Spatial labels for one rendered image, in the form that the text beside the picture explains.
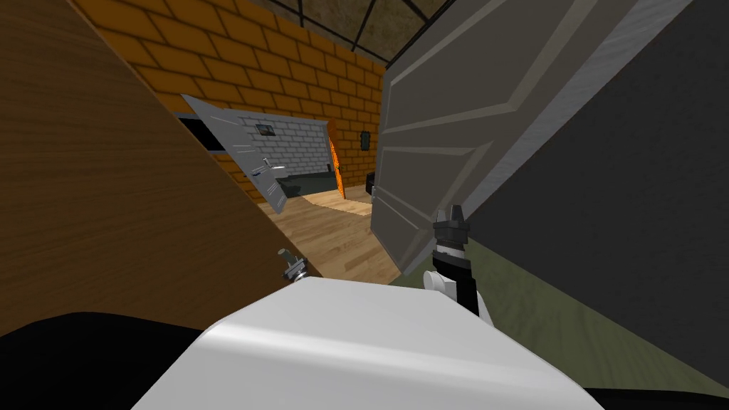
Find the grey panelled door leaf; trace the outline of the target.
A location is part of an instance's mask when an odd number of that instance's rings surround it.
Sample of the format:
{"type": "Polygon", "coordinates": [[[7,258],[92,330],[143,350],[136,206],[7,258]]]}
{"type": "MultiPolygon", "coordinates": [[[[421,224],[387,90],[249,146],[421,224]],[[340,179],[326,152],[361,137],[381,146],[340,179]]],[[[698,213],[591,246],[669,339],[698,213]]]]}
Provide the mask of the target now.
{"type": "Polygon", "coordinates": [[[468,214],[639,0],[455,0],[384,77],[372,232],[401,273],[439,209],[468,214]]]}

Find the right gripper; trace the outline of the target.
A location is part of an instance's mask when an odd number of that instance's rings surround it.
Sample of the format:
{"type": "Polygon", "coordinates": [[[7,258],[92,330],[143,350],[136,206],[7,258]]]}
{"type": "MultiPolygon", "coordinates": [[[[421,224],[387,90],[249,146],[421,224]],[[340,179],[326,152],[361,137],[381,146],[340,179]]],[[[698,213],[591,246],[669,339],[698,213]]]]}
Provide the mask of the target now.
{"type": "Polygon", "coordinates": [[[447,221],[444,209],[439,209],[436,215],[436,222],[433,223],[434,236],[439,245],[448,243],[464,245],[468,242],[470,225],[465,222],[462,207],[452,205],[450,208],[450,221],[447,221]]]}

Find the white panelled door leaf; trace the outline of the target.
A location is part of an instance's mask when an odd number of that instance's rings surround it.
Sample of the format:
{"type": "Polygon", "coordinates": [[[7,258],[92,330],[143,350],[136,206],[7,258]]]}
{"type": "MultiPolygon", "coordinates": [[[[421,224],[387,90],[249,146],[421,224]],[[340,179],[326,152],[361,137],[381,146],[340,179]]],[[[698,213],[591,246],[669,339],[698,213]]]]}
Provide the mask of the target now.
{"type": "Polygon", "coordinates": [[[214,155],[219,165],[253,202],[267,203],[274,213],[281,213],[287,196],[242,121],[229,110],[190,95],[182,97],[225,151],[214,155]]]}

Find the black window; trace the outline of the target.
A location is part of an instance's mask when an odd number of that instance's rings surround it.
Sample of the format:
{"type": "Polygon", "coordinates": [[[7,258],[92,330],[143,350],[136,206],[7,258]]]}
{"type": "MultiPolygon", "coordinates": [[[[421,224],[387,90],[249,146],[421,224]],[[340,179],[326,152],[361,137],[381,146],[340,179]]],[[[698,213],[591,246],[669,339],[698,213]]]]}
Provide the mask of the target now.
{"type": "Polygon", "coordinates": [[[211,133],[211,130],[208,129],[204,122],[198,117],[183,112],[176,112],[175,115],[208,152],[212,154],[227,153],[224,147],[211,133]]]}

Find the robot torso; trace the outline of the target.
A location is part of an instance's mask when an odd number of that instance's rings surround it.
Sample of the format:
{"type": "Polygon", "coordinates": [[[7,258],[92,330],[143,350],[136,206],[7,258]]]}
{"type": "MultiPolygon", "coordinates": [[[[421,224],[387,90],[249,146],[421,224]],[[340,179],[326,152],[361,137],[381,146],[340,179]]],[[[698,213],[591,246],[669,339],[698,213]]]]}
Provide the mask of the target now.
{"type": "Polygon", "coordinates": [[[604,410],[424,280],[299,280],[203,331],[132,410],[604,410]]]}

